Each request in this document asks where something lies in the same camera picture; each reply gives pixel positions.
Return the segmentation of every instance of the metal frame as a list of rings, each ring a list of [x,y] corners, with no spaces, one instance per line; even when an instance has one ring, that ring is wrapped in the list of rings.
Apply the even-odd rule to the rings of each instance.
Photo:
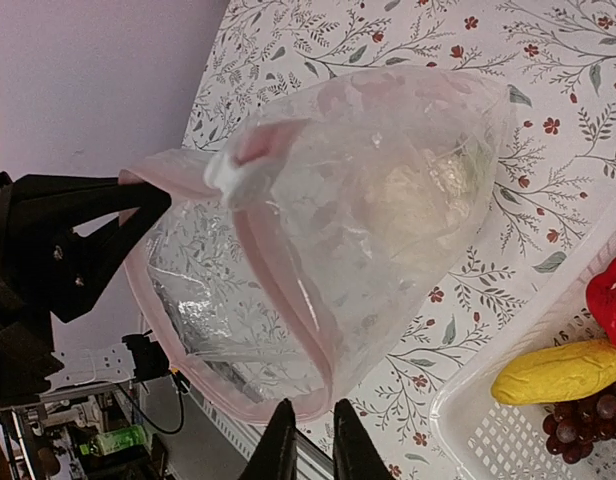
[[[53,356],[65,366],[46,378],[51,391],[96,382],[126,382],[133,378],[135,369],[132,353],[123,343],[100,350],[59,351]]]
[[[227,417],[217,410],[201,393],[192,389],[190,398],[206,414],[210,421],[226,439],[246,459],[252,456],[261,440],[263,428],[245,425]],[[333,462],[330,457],[317,448],[308,438],[298,432],[297,436],[297,478],[300,480],[332,480]]]

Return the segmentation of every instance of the yellow toy banana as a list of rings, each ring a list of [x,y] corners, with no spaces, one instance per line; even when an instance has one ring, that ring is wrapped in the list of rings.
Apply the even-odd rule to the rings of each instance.
[[[507,405],[558,403],[593,395],[616,381],[616,347],[588,340],[515,358],[497,376],[492,396]]]

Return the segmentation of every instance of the leaf pattern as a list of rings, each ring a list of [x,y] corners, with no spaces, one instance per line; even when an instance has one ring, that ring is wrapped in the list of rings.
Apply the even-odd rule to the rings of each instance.
[[[474,246],[350,394],[393,476],[455,478],[430,433],[432,398],[514,321],[616,193],[616,0],[232,0],[184,143],[218,151],[276,97],[397,64],[511,84],[518,120]],[[331,452],[331,418],[301,429]]]

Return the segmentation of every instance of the white wall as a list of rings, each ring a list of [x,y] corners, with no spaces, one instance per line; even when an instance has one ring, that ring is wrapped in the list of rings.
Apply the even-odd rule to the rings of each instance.
[[[0,171],[116,176],[179,146],[227,0],[0,0]],[[57,348],[135,333],[123,275]]]

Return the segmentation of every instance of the green object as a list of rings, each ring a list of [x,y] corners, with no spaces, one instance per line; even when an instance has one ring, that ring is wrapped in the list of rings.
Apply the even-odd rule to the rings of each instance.
[[[82,455],[103,457],[136,445],[145,445],[147,442],[148,436],[144,428],[140,425],[133,425],[114,432],[95,435],[87,444],[79,445],[79,450]]]

